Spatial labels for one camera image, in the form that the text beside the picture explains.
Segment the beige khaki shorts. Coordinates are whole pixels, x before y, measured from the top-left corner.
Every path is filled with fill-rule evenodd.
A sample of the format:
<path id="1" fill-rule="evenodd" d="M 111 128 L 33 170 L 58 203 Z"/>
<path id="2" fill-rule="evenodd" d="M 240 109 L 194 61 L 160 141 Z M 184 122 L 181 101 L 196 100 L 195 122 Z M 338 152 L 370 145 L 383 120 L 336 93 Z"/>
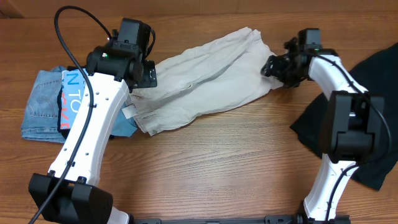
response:
<path id="1" fill-rule="evenodd" d="M 272 55 L 261 33 L 244 27 L 158 63 L 157 86 L 133 90 L 122 111 L 153 136 L 233 110 L 282 86 L 261 75 Z"/>

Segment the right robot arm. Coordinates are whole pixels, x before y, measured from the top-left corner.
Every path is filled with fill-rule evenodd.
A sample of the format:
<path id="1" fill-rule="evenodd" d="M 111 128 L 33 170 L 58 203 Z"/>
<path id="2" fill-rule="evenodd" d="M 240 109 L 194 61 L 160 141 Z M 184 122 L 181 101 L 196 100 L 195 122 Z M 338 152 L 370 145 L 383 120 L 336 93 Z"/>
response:
<path id="1" fill-rule="evenodd" d="M 379 148 L 384 99 L 370 94 L 344 68 L 339 55 L 321 44 L 318 28 L 307 28 L 285 42 L 286 53 L 271 56 L 261 68 L 285 88 L 304 80 L 318 84 L 328 100 L 320 130 L 322 164 L 310 193 L 295 215 L 268 215 L 265 223 L 350 223 L 336 208 L 351 176 Z"/>

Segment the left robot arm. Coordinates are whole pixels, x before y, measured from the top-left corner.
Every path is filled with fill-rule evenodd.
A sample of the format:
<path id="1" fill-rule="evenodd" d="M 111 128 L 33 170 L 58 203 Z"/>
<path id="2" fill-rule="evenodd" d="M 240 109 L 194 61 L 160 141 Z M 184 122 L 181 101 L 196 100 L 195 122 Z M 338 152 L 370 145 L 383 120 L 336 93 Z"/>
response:
<path id="1" fill-rule="evenodd" d="M 47 174 L 33 174 L 29 193 L 39 216 L 54 223 L 134 223 L 98 188 L 104 151 L 116 117 L 136 88 L 157 86 L 155 63 L 147 59 L 155 32 L 142 21 L 124 18 L 109 42 L 97 46 L 79 71 L 85 95 L 62 150 Z"/>

